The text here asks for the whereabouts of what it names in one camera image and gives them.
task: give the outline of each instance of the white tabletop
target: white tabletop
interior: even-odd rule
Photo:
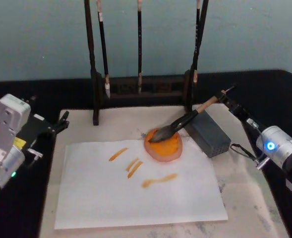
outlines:
[[[224,105],[207,112],[231,138],[250,152],[240,122]],[[70,125],[58,135],[41,224],[41,238],[285,238],[288,237],[269,186],[255,164],[228,151],[212,159],[229,219],[137,227],[54,230],[60,177],[66,145],[75,142],[142,139],[151,128],[172,122],[184,113],[181,106],[118,108],[100,111],[100,125],[93,126],[92,111],[70,111]]]

